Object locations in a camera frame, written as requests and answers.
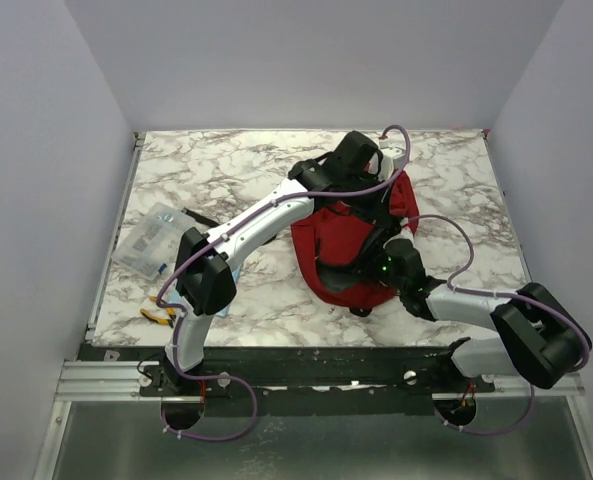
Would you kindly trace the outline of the red backpack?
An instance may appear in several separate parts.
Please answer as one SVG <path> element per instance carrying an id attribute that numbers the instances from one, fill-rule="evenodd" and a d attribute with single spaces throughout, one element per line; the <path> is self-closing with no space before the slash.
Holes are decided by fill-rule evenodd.
<path id="1" fill-rule="evenodd" d="M 419 209 L 409 176 L 401 174 L 392 185 L 390 212 L 415 217 Z M 414 221 L 403 228 L 416 233 Z M 370 280 L 365 268 L 377 245 L 386 240 L 361 240 L 350 233 L 350 206 L 336 201 L 291 225 L 292 244 L 300 273 L 309 289 L 323 302 L 345 307 L 359 317 L 389 301 L 396 292 Z"/>

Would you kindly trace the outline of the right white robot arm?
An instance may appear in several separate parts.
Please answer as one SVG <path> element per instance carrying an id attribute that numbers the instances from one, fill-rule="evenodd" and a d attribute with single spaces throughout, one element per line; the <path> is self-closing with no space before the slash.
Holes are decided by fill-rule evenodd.
<path id="1" fill-rule="evenodd" d="M 550 389 L 589 360 L 589 336 L 538 283 L 500 292 L 456 287 L 428 275 L 408 239 L 381 246 L 369 259 L 367 274 L 395 290 L 417 318 L 465 323 L 497 334 L 456 343 L 451 358 L 435 370 L 447 391 L 459 391 L 482 375 L 519 375 L 535 387 Z"/>

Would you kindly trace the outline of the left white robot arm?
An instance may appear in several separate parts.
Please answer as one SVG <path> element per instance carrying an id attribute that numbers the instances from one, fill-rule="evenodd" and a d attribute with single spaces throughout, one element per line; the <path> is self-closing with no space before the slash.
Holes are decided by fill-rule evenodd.
<path id="1" fill-rule="evenodd" d="M 327 203 L 355 197 L 385 196 L 402 174 L 411 148 L 397 160 L 386 159 L 379 145 L 358 131 L 345 135 L 333 152 L 297 162 L 263 200 L 229 222 L 181 237 L 174 272 L 161 287 L 156 303 L 180 312 L 165 347 L 170 363 L 163 382 L 177 395 L 190 393 L 214 315 L 237 293 L 233 272 L 273 236 Z"/>

